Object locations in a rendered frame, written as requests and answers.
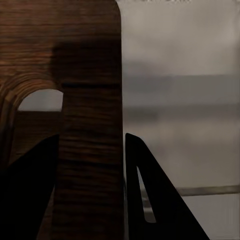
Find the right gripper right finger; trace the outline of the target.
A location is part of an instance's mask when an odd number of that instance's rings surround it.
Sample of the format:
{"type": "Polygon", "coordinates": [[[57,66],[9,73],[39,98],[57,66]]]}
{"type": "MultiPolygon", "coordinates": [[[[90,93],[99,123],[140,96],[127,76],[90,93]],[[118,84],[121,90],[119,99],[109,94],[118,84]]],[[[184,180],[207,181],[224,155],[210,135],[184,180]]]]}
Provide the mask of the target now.
{"type": "Polygon", "coordinates": [[[210,240],[145,142],[125,139],[129,240],[210,240]],[[145,220],[137,167],[156,223],[145,220]]]}

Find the cutting board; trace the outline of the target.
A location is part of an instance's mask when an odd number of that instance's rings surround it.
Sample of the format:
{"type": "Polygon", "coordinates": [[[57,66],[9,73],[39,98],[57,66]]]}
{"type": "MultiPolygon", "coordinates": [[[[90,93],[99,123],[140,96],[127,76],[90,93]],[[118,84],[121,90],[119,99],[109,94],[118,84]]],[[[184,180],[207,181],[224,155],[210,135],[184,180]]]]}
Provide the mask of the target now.
{"type": "Polygon", "coordinates": [[[17,111],[63,92],[50,240],[125,240],[117,0],[0,0],[0,172],[17,111]]]}

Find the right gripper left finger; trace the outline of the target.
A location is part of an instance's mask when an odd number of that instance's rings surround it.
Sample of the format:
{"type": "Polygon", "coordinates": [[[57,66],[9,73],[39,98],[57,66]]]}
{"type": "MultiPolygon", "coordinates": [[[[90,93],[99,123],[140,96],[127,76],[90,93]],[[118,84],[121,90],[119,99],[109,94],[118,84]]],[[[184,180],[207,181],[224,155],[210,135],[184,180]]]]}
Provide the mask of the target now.
{"type": "Polygon", "coordinates": [[[60,135],[0,172],[0,240],[36,240],[56,180],[60,135]]]}

